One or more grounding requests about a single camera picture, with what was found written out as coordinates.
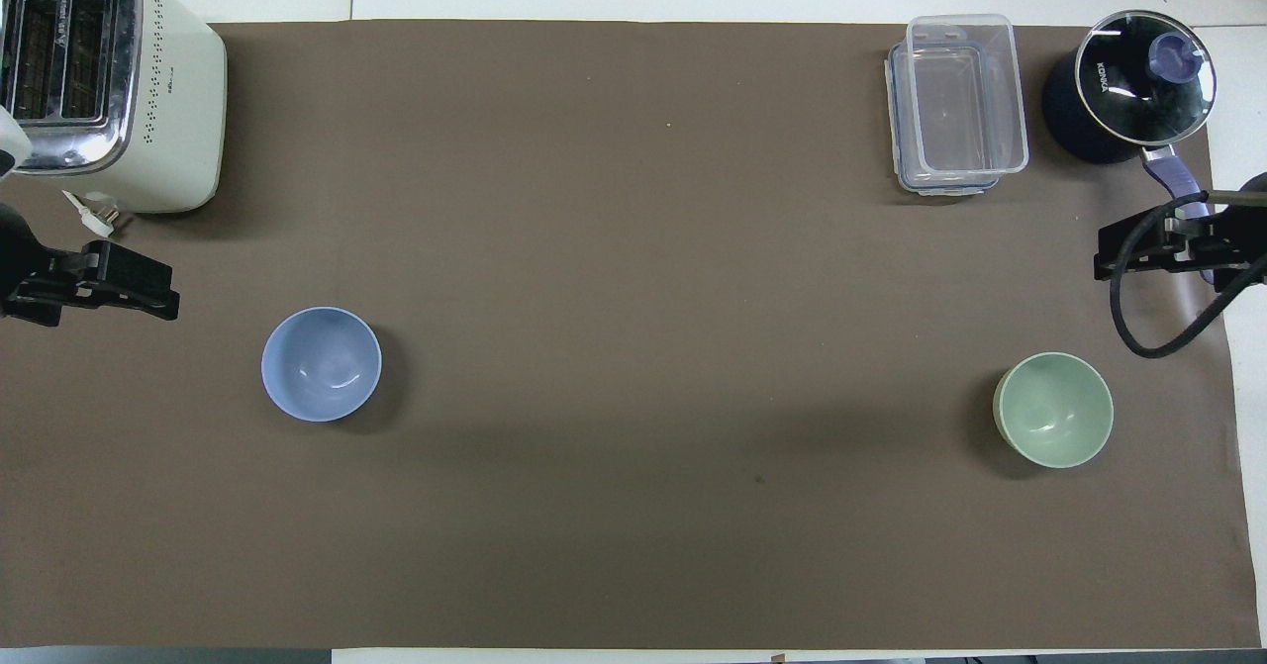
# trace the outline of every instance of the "plastic food container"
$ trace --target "plastic food container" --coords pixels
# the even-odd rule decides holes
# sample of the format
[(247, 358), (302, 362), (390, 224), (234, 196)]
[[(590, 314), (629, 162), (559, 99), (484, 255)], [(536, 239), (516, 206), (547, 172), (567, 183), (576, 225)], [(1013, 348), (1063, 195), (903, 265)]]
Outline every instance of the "plastic food container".
[(925, 196), (979, 194), (1029, 162), (1003, 15), (920, 15), (884, 61), (893, 171)]

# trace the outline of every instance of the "lid knob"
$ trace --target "lid knob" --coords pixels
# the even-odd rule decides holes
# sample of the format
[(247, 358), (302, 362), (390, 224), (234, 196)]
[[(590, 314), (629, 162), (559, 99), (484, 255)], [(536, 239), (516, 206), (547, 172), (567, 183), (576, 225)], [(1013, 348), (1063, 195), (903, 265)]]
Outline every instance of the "lid knob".
[(1192, 82), (1204, 65), (1204, 52), (1177, 29), (1158, 35), (1148, 47), (1148, 73), (1154, 79), (1176, 85)]

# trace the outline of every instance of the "power cord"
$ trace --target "power cord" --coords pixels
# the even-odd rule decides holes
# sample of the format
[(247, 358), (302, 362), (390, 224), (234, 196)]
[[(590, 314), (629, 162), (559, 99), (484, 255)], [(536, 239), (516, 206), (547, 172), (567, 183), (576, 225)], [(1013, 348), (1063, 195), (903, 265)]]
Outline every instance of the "power cord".
[(1235, 295), (1240, 295), (1240, 291), (1249, 288), (1251, 284), (1262, 280), (1263, 275), (1267, 274), (1267, 253), (1259, 255), (1259, 257), (1249, 264), (1249, 267), (1240, 271), (1237, 278), (1232, 279), (1228, 286), (1215, 297), (1215, 299), (1201, 310), (1200, 316), (1188, 323), (1188, 327), (1177, 335), (1173, 340), (1166, 345), (1158, 347), (1144, 347), (1140, 345), (1135, 336), (1131, 335), (1130, 328), (1126, 327), (1126, 319), (1121, 313), (1121, 278), (1126, 275), (1126, 261), (1130, 255), (1134, 253), (1135, 246), (1144, 237), (1144, 233), (1156, 227), (1163, 218), (1175, 209), (1183, 207), (1186, 204), (1195, 204), (1197, 201), (1206, 201), (1210, 198), (1209, 191), (1196, 191), (1196, 194), (1188, 194), (1181, 196), (1172, 201), (1168, 201), (1144, 217), (1144, 219), (1136, 223), (1135, 228), (1126, 234), (1126, 239), (1123, 241), (1121, 250), (1117, 252), (1117, 260), (1114, 262), (1112, 276), (1109, 279), (1109, 310), (1112, 313), (1112, 324), (1117, 328), (1117, 335), (1121, 336), (1121, 341), (1126, 343), (1126, 347), (1131, 352), (1139, 355), (1140, 357), (1148, 357), (1156, 360), (1158, 357), (1166, 357), (1172, 355), (1187, 343), (1192, 342), (1196, 336), (1201, 335), (1201, 331), (1207, 328), (1215, 318), (1223, 313), (1224, 308), (1232, 303)]

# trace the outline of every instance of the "container lid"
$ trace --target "container lid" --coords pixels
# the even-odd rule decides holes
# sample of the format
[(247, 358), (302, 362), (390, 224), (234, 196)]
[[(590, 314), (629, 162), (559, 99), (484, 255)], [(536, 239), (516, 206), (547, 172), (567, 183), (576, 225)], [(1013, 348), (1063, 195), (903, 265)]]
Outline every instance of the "container lid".
[(1214, 105), (1206, 47), (1185, 24), (1154, 11), (1119, 11), (1095, 24), (1074, 72), (1091, 117), (1135, 144), (1183, 139)]

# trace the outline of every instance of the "white toaster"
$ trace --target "white toaster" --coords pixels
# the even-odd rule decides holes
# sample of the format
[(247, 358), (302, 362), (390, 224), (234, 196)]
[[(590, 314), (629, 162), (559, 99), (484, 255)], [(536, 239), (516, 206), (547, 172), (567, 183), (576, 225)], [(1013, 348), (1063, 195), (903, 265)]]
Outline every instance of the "white toaster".
[(224, 43), (175, 0), (5, 0), (0, 79), (32, 142), (18, 172), (128, 213), (215, 194)]

